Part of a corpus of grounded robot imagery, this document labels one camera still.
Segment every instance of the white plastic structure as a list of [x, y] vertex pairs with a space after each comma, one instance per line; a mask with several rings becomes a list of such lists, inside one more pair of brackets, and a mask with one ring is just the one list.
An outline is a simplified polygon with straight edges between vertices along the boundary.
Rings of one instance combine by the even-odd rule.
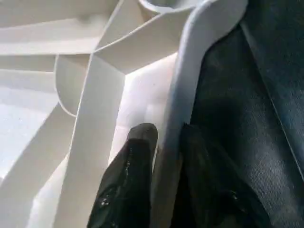
[[247, 1], [205, 0], [192, 13], [152, 18], [138, 0], [8, 2], [0, 4], [1, 227], [85, 228], [129, 129], [151, 122], [160, 135], [151, 227], [168, 228], [178, 134], [201, 60]]
[[139, 0], [146, 9], [154, 13], [188, 10], [202, 1], [204, 0]]

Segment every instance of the dark blue fabric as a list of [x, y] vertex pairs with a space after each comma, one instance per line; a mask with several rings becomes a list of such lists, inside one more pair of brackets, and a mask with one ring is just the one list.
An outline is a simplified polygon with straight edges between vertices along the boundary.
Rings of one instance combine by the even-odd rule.
[[242, 29], [304, 172], [304, 1], [251, 0]]

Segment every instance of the white surface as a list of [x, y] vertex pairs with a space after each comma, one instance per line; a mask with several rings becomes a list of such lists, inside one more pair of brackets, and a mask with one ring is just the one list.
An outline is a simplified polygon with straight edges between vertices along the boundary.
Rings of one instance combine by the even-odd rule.
[[201, 1], [204, 0], [139, 0], [145, 8], [156, 13], [194, 8]]
[[[148, 121], [156, 124], [160, 134], [151, 227], [168, 228], [180, 168], [178, 134], [190, 120], [201, 60], [236, 25], [247, 1], [204, 1], [190, 16], [182, 38], [191, 9], [181, 10], [180, 3], [187, 1], [175, 1], [171, 6], [176, 10], [148, 22], [136, 0], [120, 0], [117, 6], [118, 1], [107, 0], [90, 0], [91, 4], [46, 1], [14, 0], [0, 6], [4, 19], [0, 21], [0, 55], [52, 54], [0, 57], [0, 68], [6, 69], [0, 70], [5, 72], [0, 74], [0, 109], [4, 113], [0, 117], [5, 126], [0, 138], [13, 151], [0, 154], [7, 164], [0, 170], [0, 178], [4, 177], [1, 226], [86, 227], [108, 163], [129, 129]], [[126, 12], [130, 9], [134, 11], [129, 17]], [[111, 16], [106, 14], [110, 11], [114, 11]], [[97, 17], [96, 23], [93, 19], [78, 24], [78, 16], [95, 14], [107, 15], [107, 23]], [[130, 24], [125, 17], [132, 19]], [[28, 33], [22, 36], [24, 29]], [[63, 33], [54, 36], [56, 31]], [[85, 61], [79, 61], [82, 55], [59, 55], [53, 69], [54, 54], [91, 53], [94, 48], [98, 50], [88, 64], [88, 55]], [[65, 111], [58, 103], [55, 85]]]
[[0, 56], [90, 54], [149, 19], [137, 0], [25, 0], [0, 16]]
[[56, 58], [56, 90], [62, 108], [76, 117], [89, 55], [60, 55]]
[[176, 54], [173, 54], [126, 75], [109, 164], [132, 127], [153, 123], [161, 129], [175, 59]]
[[[86, 226], [108, 166], [125, 77], [176, 52], [188, 14], [186, 11], [156, 16], [91, 56], [55, 217], [56, 228]], [[161, 36], [155, 33], [158, 30], [163, 31]]]
[[1, 178], [56, 105], [53, 80], [52, 73], [0, 70]]

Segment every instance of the gloved hand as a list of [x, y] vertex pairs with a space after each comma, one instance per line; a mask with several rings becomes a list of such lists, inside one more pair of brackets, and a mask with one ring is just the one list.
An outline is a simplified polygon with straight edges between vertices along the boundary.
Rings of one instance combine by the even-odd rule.
[[158, 134], [151, 123], [132, 128], [107, 168], [88, 228], [148, 228], [152, 161]]

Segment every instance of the black rubber glove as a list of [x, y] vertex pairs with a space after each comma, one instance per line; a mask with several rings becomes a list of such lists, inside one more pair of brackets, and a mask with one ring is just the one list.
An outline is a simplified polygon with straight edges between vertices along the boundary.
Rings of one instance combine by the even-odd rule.
[[152, 161], [158, 134], [150, 123], [132, 128], [107, 168], [88, 228], [148, 228]]

